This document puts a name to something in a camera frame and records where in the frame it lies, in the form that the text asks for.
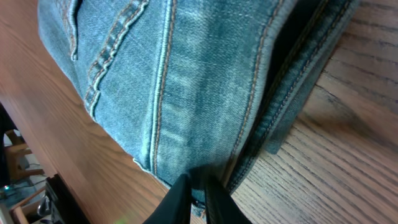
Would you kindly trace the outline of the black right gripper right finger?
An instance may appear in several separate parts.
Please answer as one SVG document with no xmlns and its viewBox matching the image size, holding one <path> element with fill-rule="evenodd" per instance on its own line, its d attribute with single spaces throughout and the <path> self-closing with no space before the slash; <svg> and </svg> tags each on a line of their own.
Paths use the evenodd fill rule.
<svg viewBox="0 0 398 224">
<path fill-rule="evenodd" d="M 205 185 L 206 222 L 211 224 L 251 224 L 228 191 L 214 176 Z"/>
</svg>

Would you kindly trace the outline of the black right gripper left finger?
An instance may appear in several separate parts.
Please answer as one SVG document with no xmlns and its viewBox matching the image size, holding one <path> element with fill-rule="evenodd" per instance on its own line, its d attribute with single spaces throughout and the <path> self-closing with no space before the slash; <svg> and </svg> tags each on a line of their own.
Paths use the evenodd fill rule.
<svg viewBox="0 0 398 224">
<path fill-rule="evenodd" d="M 190 178 L 182 174 L 143 224 L 189 224 L 191 202 Z"/>
</svg>

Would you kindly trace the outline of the light blue denim jeans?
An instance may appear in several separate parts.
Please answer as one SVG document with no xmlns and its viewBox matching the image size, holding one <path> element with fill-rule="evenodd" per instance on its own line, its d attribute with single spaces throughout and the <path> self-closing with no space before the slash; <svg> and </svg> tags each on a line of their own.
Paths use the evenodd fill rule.
<svg viewBox="0 0 398 224">
<path fill-rule="evenodd" d="M 166 187 L 234 192 L 278 152 L 357 1 L 40 0 L 45 48 L 87 113 Z"/>
</svg>

